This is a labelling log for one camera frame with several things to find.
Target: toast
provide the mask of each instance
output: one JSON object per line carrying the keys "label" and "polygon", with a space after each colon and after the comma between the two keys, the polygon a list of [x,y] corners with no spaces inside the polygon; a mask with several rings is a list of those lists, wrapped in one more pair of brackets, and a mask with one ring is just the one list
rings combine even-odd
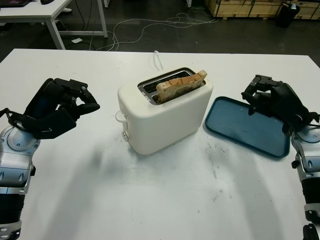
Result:
{"label": "toast", "polygon": [[158,104],[163,104],[199,88],[206,76],[206,71],[202,70],[191,76],[174,78],[159,83],[156,86],[158,91]]}

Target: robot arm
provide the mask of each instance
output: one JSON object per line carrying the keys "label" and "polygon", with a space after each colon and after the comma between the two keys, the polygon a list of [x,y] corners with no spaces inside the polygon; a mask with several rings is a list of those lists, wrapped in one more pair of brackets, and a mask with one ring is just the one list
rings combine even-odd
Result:
{"label": "robot arm", "polygon": [[[20,215],[36,168],[32,156],[41,139],[54,139],[76,127],[81,115],[100,108],[88,85],[70,80],[48,79],[27,106],[24,114],[6,114],[10,126],[0,133],[0,239],[20,236]],[[77,98],[84,104],[77,105]]]}
{"label": "robot arm", "polygon": [[304,213],[313,224],[303,227],[305,240],[319,240],[320,230],[320,125],[319,114],[309,112],[292,88],[271,77],[256,75],[241,93],[250,104],[249,115],[259,112],[283,122],[282,131],[291,136],[296,150],[292,167],[297,169],[305,198]]}

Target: black trash bin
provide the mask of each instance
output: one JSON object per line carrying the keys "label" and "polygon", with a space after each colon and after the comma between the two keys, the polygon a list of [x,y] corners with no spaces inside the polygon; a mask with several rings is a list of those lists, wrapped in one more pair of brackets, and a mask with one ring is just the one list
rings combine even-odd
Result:
{"label": "black trash bin", "polygon": [[292,4],[282,5],[280,13],[276,19],[276,25],[281,28],[287,28],[291,24],[292,20],[295,18],[297,13],[300,11],[299,6],[295,6],[295,9],[292,9]]}

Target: desk leg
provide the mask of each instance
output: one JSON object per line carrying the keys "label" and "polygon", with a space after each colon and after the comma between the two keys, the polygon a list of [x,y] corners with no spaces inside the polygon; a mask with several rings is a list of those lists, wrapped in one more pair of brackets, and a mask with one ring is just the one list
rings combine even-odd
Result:
{"label": "desk leg", "polygon": [[56,49],[62,49],[66,50],[64,43],[62,42],[62,39],[60,37],[59,31],[57,29],[57,26],[55,24],[55,20],[53,18],[45,18],[46,26],[48,27],[51,37],[54,41],[54,44],[56,46]]}
{"label": "desk leg", "polygon": [[102,6],[101,0],[97,0],[97,1],[98,1],[98,8],[99,8],[101,25],[103,30],[103,36],[106,39],[108,37],[108,33],[107,33],[106,20],[105,20],[105,14],[104,14],[104,7]]}

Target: toaster slot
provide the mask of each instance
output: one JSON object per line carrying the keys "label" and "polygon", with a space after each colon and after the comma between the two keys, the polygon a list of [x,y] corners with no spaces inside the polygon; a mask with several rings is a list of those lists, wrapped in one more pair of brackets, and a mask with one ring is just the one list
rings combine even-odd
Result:
{"label": "toaster slot", "polygon": [[147,92],[147,93],[154,93],[155,91],[157,91],[156,89],[156,86],[160,83],[163,83],[163,82],[166,82],[166,81],[169,81],[171,79],[177,79],[177,78],[184,78],[184,77],[188,77],[190,76],[191,74],[187,71],[181,71],[181,72],[178,72],[177,74],[173,74],[173,75],[170,75],[170,76],[167,76],[165,78],[162,78],[158,81],[153,81],[151,83],[147,83],[145,85],[143,85],[143,89]]}
{"label": "toaster slot", "polygon": [[153,105],[158,105],[158,91],[157,91],[157,85],[159,83],[163,83],[166,81],[169,81],[171,79],[176,78],[184,78],[195,74],[191,69],[189,68],[180,68],[175,71],[171,71],[168,73],[165,73],[161,76],[149,79],[147,81],[141,82],[138,84],[138,89],[140,92],[144,95],[144,97]]}

